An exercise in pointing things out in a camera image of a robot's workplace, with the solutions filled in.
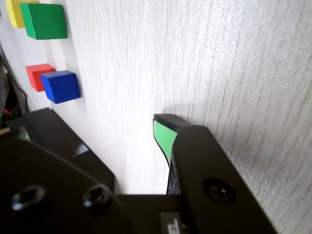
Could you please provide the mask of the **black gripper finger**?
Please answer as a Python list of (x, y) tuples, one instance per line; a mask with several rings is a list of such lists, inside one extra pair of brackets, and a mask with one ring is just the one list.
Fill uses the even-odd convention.
[(3, 234), (124, 234), (110, 189), (65, 159), (7, 132), (0, 136)]
[(153, 116), (196, 234), (274, 234), (275, 228), (211, 131), (173, 114)]

